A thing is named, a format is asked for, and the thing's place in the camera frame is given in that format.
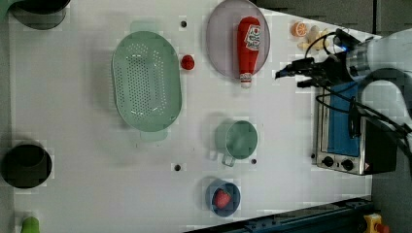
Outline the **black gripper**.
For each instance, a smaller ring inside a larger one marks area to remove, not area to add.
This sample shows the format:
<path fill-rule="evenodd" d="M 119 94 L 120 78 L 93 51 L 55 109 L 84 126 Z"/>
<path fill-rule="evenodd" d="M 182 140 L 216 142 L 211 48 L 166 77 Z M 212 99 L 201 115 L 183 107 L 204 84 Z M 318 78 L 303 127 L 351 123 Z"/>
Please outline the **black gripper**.
<path fill-rule="evenodd" d="M 285 68 L 275 73 L 275 78 L 293 77 L 305 75 L 312 79 L 297 83 L 299 88 L 335 86 L 350 83 L 353 79 L 347 71 L 346 52 L 331 54 L 323 62 L 315 63 L 313 57 L 302 58 L 293 61 Z"/>

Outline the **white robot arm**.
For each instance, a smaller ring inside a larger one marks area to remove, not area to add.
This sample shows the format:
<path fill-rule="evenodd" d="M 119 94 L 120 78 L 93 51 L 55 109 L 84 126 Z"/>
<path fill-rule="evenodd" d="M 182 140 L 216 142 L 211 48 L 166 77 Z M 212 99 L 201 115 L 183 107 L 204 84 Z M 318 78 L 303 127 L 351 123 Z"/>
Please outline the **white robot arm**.
<path fill-rule="evenodd" d="M 329 34 L 340 48 L 317 62 L 308 55 L 278 71 L 317 87 L 320 168 L 365 176 L 392 172 L 396 154 L 411 156 L 411 31 L 360 41 L 342 29 Z"/>

